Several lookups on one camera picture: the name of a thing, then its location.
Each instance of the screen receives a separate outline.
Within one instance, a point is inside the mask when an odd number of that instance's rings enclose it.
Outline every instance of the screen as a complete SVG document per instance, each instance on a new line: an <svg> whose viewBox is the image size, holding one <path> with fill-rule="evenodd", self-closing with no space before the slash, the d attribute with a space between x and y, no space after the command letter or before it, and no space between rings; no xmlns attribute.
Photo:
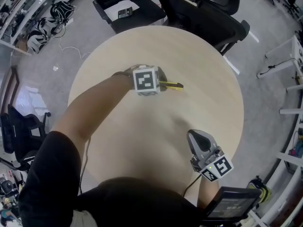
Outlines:
<svg viewBox="0 0 303 227"><path fill-rule="evenodd" d="M241 217L256 199L222 199L208 218Z"/></svg>

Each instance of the concrete floor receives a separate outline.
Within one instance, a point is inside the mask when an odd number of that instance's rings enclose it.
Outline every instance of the concrete floor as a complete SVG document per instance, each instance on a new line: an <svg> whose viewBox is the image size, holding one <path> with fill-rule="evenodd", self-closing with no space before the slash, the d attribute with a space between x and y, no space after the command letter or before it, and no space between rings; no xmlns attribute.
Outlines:
<svg viewBox="0 0 303 227"><path fill-rule="evenodd" d="M92 1L72 2L77 10L73 15L74 22L67 27L62 38L63 48L74 46L81 54L92 52L115 35L101 19ZM280 115L278 110L298 104L296 92L285 93L287 86L295 85L291 78L295 73L293 68L263 79L257 79L256 73L267 65L289 59L287 48L273 59L265 59L264 54L292 37L300 27L281 4L273 6L268 0L241 0L234 17L238 21L245 19L252 34L226 53L239 72L237 79L243 95L245 118L242 138L232 159L235 169L221 180L221 185L246 187L256 175L264 178L268 174L290 131L294 117ZM23 114L34 113L41 118L49 110L52 113L49 129L65 111L72 82L87 57L80 59L75 49L61 51L59 40L51 40L37 55L13 57L13 63L19 61L21 81L15 106ZM98 183L84 174L83 184L85 191Z"/></svg>

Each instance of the round wooden table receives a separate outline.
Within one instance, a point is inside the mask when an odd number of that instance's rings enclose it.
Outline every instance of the round wooden table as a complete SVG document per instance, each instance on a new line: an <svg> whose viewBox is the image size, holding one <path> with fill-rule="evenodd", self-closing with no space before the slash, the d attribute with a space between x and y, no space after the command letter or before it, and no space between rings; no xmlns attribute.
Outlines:
<svg viewBox="0 0 303 227"><path fill-rule="evenodd" d="M203 39L177 28L146 26L117 34L94 50L78 71L69 104L136 64L160 66L184 90L157 96L128 92L92 136L86 170L99 182L134 176L182 192L193 173L189 129L213 135L230 158L234 155L244 117L239 84L224 58Z"/></svg>

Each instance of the person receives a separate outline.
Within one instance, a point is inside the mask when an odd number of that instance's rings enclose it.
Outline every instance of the person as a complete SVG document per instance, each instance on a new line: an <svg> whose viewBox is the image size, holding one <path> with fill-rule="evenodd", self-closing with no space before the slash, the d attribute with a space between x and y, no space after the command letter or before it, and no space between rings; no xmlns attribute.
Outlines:
<svg viewBox="0 0 303 227"><path fill-rule="evenodd" d="M110 179L78 196L85 143L134 87L136 68L115 73L79 95L54 125L19 196L24 227L200 225L200 208L176 192L140 179ZM207 180L200 186L198 204L204 207L219 188Z"/></svg>
<svg viewBox="0 0 303 227"><path fill-rule="evenodd" d="M1 213L0 222L2 226L7 226L8 221L12 222L16 220L17 222L19 222L19 219L17 218L17 215L19 215L18 210L15 208L0 210L0 213Z"/></svg>

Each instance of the black shirt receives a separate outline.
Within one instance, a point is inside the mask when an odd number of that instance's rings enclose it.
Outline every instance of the black shirt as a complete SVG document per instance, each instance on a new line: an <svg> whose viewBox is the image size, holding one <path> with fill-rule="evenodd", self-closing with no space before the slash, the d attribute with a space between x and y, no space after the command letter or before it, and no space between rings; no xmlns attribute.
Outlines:
<svg viewBox="0 0 303 227"><path fill-rule="evenodd" d="M73 210L86 210L98 227L199 226L200 211L179 194L122 177L78 196L81 161L72 141L50 132L19 197L24 227L69 227Z"/></svg>

